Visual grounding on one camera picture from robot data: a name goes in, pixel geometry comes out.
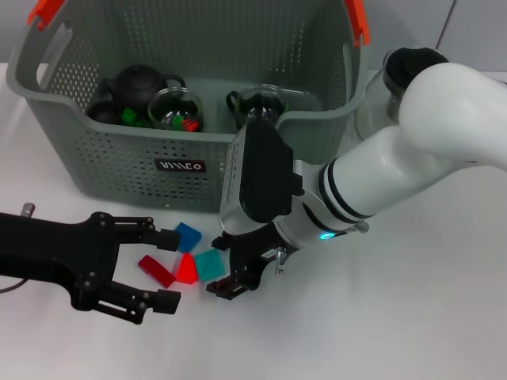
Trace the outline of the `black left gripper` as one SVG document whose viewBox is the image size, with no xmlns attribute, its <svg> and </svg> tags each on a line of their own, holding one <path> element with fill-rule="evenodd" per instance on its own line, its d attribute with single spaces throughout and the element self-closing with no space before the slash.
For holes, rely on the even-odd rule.
<svg viewBox="0 0 507 380">
<path fill-rule="evenodd" d="M 144 314 L 176 313 L 181 293 L 111 282 L 120 244 L 176 252 L 181 235 L 156 230 L 152 217 L 93 213 L 75 224 L 1 214 L 1 274 L 63 287 L 76 310 L 97 311 L 140 325 Z"/>
</svg>

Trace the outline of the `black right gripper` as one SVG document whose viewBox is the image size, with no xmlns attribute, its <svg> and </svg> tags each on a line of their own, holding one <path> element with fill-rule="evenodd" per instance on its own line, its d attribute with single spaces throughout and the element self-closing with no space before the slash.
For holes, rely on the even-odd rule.
<svg viewBox="0 0 507 380">
<path fill-rule="evenodd" d="M 248 234 L 230 235 L 223 231 L 212 241 L 212 247 L 230 250 L 230 275 L 209 283 L 206 291 L 229 301 L 257 290 L 269 263 L 275 261 L 280 273 L 288 259 L 288 243 L 273 222 Z"/>
</svg>

